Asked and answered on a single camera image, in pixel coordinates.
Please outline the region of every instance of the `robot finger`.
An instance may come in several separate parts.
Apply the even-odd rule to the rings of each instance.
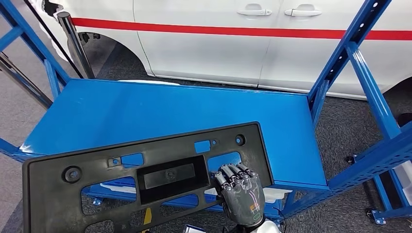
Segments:
[[[240,168],[242,171],[244,171],[245,173],[249,174],[250,176],[257,176],[257,173],[252,171],[251,169],[249,169],[248,167],[246,167],[244,164],[239,163],[236,165],[238,168]]]
[[[240,169],[239,169],[237,166],[235,166],[234,164],[229,164],[228,166],[229,166],[229,168],[230,168],[233,172],[235,172],[235,173],[238,175],[238,177],[241,177],[241,178],[243,178],[243,179],[248,179],[248,178],[250,178],[250,176],[249,176],[248,174],[246,174],[244,171],[240,170]]]
[[[235,186],[236,184],[240,183],[240,178],[230,169],[230,167],[226,164],[223,164],[219,169],[224,175],[226,175],[230,183]]]
[[[220,171],[215,173],[215,179],[222,189],[226,189],[228,191],[232,190],[232,187],[230,186],[229,182],[226,180],[226,178]]]

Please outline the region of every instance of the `blue shelf surface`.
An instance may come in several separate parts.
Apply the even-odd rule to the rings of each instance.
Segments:
[[[303,94],[72,79],[20,149],[52,155],[251,121],[275,186],[327,187]]]

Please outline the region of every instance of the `car door handle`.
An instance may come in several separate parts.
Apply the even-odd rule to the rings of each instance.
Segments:
[[[239,10],[238,14],[245,16],[269,16],[272,14],[271,10],[261,9],[261,10]]]
[[[318,16],[322,12],[318,10],[311,10],[311,11],[303,11],[303,10],[296,10],[296,9],[288,9],[285,11],[285,15],[287,16]]]

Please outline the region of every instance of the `blue shelf frame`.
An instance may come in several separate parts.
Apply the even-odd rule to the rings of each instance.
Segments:
[[[399,180],[392,170],[393,167],[412,159],[412,123],[405,125],[402,129],[398,127],[386,100],[381,94],[359,50],[359,45],[390,2],[390,0],[366,0],[364,2],[319,75],[313,88],[307,94],[313,128],[315,128],[327,91],[339,76],[344,66],[350,61],[367,96],[377,125],[384,135],[384,139],[358,155],[356,162],[352,166],[328,180],[326,188],[319,190],[314,187],[312,189],[313,191],[309,191],[299,200],[295,200],[295,193],[296,190],[298,190],[298,188],[295,188],[288,194],[285,206],[282,206],[280,201],[276,201],[274,204],[267,206],[266,214],[272,219],[281,218],[275,208],[282,210],[285,217],[290,217],[370,179],[375,180],[385,206],[385,211],[373,211],[373,216],[377,221],[379,220],[381,222],[382,220],[384,221],[385,218],[409,216],[412,214],[412,207],[409,206],[403,195]],[[59,83],[65,87],[71,78],[69,78],[59,63],[53,58],[46,46],[40,41],[10,0],[0,0],[0,12],[12,26],[10,32],[0,38],[0,51],[6,48],[16,38],[21,37],[40,61],[43,62],[53,96],[56,98],[61,92]],[[40,154],[24,153],[3,139],[0,139],[0,152],[20,162],[27,158],[42,156]],[[378,176],[385,171],[389,171],[394,180],[396,189],[401,197],[402,208],[392,209],[389,203]],[[291,186],[287,183],[279,183],[276,187],[290,188]],[[89,190],[88,194],[99,198],[118,198],[124,200],[130,198],[124,194],[116,195],[105,191],[93,192]],[[171,202],[170,205],[190,206],[192,202],[189,199],[181,199],[181,201]],[[221,209],[219,207],[213,207],[212,210],[219,211]]]

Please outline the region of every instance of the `red stripe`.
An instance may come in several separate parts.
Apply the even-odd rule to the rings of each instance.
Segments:
[[[229,28],[168,25],[152,23],[120,22],[91,18],[73,18],[76,26],[91,28],[107,28],[118,30],[133,30],[164,33],[196,33],[217,35],[250,35],[250,36],[274,36],[296,38],[321,38],[341,39],[344,30],[320,30],[320,29],[280,29],[280,28]],[[367,40],[412,40],[412,31],[371,31]]]

